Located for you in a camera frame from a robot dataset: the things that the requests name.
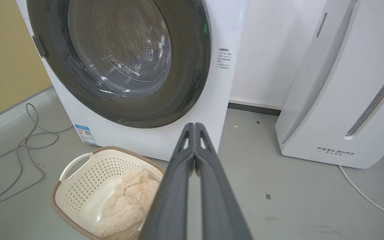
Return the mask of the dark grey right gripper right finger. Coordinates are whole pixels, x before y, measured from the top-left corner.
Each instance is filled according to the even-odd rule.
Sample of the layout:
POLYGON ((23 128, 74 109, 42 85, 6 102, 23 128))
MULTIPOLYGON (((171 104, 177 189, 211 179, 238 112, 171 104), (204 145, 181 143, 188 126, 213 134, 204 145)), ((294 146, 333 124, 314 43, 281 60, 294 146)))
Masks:
POLYGON ((195 124, 195 136, 195 171, 201 179, 203 239, 253 239, 203 124, 195 124))

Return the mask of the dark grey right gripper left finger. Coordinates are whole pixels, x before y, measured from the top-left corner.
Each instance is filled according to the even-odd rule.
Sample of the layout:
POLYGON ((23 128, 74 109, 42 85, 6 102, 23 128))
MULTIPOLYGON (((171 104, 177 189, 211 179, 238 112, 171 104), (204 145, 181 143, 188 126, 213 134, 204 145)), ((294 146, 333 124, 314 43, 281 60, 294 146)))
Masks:
POLYGON ((184 126, 138 237, 185 240, 189 177, 194 157, 194 124, 184 126))

